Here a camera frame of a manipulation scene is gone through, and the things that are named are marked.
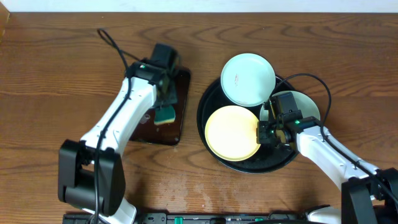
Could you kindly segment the green and yellow sponge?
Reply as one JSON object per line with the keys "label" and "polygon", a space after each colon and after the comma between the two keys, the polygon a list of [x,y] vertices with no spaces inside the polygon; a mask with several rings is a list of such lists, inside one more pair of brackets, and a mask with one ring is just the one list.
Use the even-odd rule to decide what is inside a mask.
{"label": "green and yellow sponge", "polygon": [[163,124],[173,123],[175,121],[176,114],[175,109],[172,105],[157,108],[155,110],[154,124],[160,126]]}

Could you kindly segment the yellow plate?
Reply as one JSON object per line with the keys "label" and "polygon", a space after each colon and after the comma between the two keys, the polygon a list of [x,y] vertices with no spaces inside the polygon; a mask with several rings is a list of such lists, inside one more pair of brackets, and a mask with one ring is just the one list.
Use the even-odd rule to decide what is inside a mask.
{"label": "yellow plate", "polygon": [[205,125],[206,143],[211,152],[227,161],[243,161],[260,148],[258,118],[248,109],[230,105],[217,109]]}

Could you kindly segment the mint green plate with stain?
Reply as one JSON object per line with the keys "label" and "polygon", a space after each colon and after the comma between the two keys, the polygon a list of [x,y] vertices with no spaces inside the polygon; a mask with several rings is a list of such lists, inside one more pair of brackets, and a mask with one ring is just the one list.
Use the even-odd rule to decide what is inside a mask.
{"label": "mint green plate with stain", "polygon": [[239,106],[253,107],[268,100],[275,88],[276,75],[264,57],[244,53],[227,61],[220,82],[229,100]]}

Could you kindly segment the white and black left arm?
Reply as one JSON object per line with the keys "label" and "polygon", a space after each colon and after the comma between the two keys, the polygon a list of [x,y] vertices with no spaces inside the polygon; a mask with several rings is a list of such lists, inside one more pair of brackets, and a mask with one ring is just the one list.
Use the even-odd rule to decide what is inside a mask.
{"label": "white and black left arm", "polygon": [[102,118],[79,141],[65,140],[58,154],[58,199],[91,212],[88,223],[134,223],[136,207],[124,197],[122,155],[144,114],[167,98],[175,63],[134,62]]}

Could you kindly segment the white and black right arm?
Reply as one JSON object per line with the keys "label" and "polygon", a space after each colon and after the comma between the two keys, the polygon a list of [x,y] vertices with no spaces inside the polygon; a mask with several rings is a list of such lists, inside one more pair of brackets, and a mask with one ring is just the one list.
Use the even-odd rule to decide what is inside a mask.
{"label": "white and black right arm", "polygon": [[380,169],[337,141],[315,117],[289,123],[259,121],[257,141],[295,149],[316,164],[341,191],[341,208],[305,213],[307,223],[397,223],[397,169]]}

